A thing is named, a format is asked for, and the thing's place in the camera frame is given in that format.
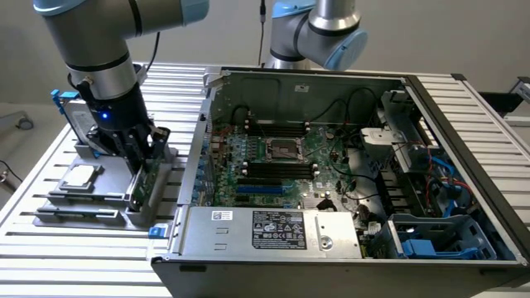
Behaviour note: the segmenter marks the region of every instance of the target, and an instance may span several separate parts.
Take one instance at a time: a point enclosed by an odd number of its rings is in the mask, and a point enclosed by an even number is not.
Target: floor
[[[0,160],[3,160],[13,172],[23,179],[55,138],[66,121],[55,106],[47,104],[0,103],[0,117],[23,110],[33,120],[33,129],[18,130],[14,126],[0,131]],[[0,189],[0,208],[10,194]]]

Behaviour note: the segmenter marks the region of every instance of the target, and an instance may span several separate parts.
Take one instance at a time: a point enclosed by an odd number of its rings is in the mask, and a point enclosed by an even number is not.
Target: sticker
[[[212,211],[212,220],[232,220],[232,211]]]
[[[306,85],[294,85],[294,92],[308,92],[308,86]]]
[[[257,250],[305,250],[302,212],[253,211],[252,246]]]

